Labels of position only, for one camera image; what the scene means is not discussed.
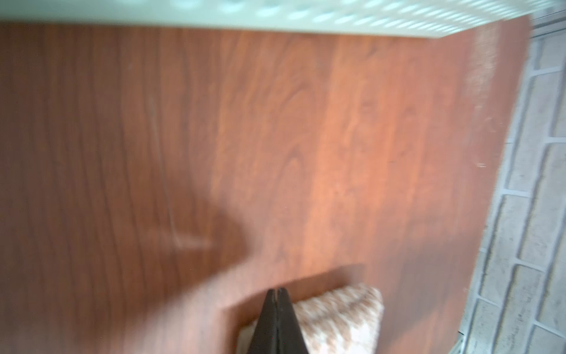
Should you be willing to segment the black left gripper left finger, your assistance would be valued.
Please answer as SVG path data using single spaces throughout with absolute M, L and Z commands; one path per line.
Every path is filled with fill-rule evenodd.
M 277 292 L 267 291 L 247 354 L 278 353 Z

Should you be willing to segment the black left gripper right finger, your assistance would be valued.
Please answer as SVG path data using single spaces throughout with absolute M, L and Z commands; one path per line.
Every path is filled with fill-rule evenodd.
M 304 337 L 285 288 L 277 290 L 277 353 L 308 354 Z

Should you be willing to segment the pink striped square dishcloth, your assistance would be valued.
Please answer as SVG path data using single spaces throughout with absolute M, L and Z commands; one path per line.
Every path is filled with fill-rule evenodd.
M 376 351 L 385 310 L 378 289 L 365 284 L 345 286 L 293 307 L 309 353 Z M 258 318 L 240 330 L 237 353 L 248 352 Z

